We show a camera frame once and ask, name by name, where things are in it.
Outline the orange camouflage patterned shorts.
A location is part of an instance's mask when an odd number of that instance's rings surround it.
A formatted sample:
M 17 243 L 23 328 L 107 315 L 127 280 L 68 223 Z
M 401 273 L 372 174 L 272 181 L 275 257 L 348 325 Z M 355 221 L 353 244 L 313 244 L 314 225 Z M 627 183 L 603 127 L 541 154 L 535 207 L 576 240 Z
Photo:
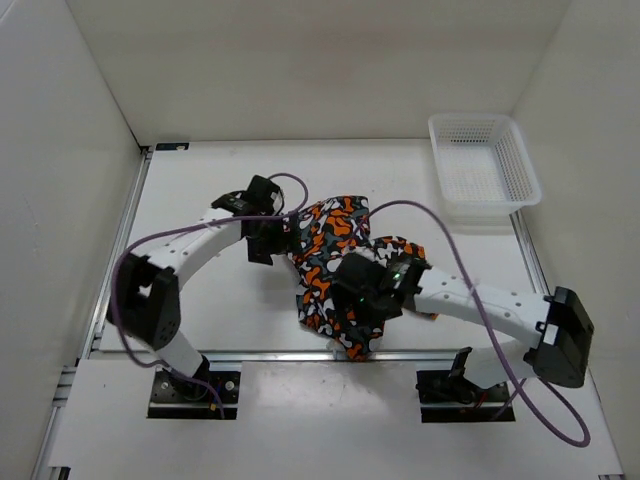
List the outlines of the orange camouflage patterned shorts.
M 385 322 L 411 307 L 397 284 L 430 267 L 424 247 L 400 236 L 370 236 L 368 198 L 321 200 L 285 223 L 287 257 L 299 275 L 299 322 L 363 361 L 377 348 Z

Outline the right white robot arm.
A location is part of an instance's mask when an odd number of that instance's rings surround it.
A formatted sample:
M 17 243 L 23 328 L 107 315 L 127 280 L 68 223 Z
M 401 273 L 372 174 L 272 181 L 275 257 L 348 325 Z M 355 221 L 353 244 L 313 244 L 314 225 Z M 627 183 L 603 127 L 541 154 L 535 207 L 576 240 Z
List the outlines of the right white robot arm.
M 455 367 L 449 387 L 470 400 L 507 380 L 538 377 L 563 388 L 585 381 L 595 331 L 577 293 L 558 287 L 551 295 L 523 294 L 487 285 L 468 289 L 464 280 L 426 261 L 403 258 L 381 263 L 349 253 L 333 274 L 336 308 L 352 311 L 359 327 L 374 327 L 404 309 L 457 318 L 511 337 L 502 351 L 470 351 L 467 365 Z

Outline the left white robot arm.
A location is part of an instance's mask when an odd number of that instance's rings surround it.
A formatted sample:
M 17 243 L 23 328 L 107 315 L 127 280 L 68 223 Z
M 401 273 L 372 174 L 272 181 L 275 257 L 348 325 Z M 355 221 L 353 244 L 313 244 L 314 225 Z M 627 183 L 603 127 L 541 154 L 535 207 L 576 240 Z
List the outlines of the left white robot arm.
M 195 224 L 135 241 L 113 267 L 107 320 L 125 352 L 142 368 L 167 371 L 188 400 L 198 400 L 213 388 L 209 360 L 181 332 L 181 290 L 223 250 L 242 240 L 267 243 L 265 225 L 280 226 L 305 206 L 306 184 L 285 173 L 302 187 L 303 200 L 284 210 L 284 193 L 275 183 L 279 176 L 256 175 L 245 189 L 214 200 Z

